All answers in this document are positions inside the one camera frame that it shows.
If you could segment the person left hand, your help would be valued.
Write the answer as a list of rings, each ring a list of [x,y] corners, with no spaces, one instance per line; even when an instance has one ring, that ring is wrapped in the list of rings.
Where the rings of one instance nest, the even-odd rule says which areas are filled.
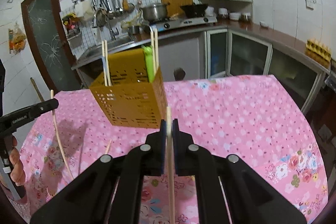
[[[26,180],[26,174],[23,169],[23,163],[20,159],[20,154],[17,149],[17,139],[13,136],[12,137],[13,142],[13,149],[10,154],[10,162],[13,165],[13,170],[11,172],[11,179],[17,186],[23,186]]]

